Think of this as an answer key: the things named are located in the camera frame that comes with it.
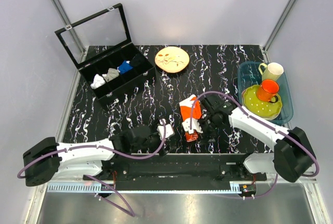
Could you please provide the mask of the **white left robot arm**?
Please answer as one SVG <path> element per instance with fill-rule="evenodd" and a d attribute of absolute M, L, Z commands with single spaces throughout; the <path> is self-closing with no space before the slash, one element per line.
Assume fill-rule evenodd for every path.
<path fill-rule="evenodd" d="M 60 143 L 47 137 L 23 154 L 23 169 L 17 177 L 27 187 L 45 184 L 53 179 L 76 179 L 97 176 L 107 180 L 112 167 L 104 162 L 115 156 L 145 160 L 163 153 L 164 143 L 175 132 L 171 124 L 161 120 L 155 127 L 139 125 L 100 141 Z"/>

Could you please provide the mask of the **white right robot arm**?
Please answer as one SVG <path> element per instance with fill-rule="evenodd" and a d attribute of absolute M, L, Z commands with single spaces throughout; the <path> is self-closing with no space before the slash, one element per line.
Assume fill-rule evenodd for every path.
<path fill-rule="evenodd" d="M 270 153 L 246 155 L 236 167 L 241 180 L 249 180 L 256 173 L 277 173 L 288 182 L 296 182 L 301 176 L 315 177 L 319 164 L 304 130 L 288 129 L 275 125 L 252 114 L 245 107 L 224 101 L 217 95 L 207 95 L 200 100 L 206 116 L 199 120 L 204 134 L 211 134 L 222 125 L 238 128 L 271 149 Z"/>

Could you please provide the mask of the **orange underwear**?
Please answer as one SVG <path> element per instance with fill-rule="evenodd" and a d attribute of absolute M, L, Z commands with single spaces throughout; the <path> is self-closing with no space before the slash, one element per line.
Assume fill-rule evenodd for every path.
<path fill-rule="evenodd" d="M 197 99 L 195 95 L 191 95 L 190 97 L 182 100 L 179 103 L 180 111 L 182 120 L 185 121 L 187 118 L 190 118 L 192 115 L 192 118 L 195 118 L 199 120 L 202 117 L 201 107 L 199 101 L 195 102 L 194 109 L 192 110 L 192 106 L 194 101 Z M 198 133 L 194 132 L 193 134 L 189 134 L 185 132 L 185 138 L 188 143 L 196 141 L 198 139 Z"/>

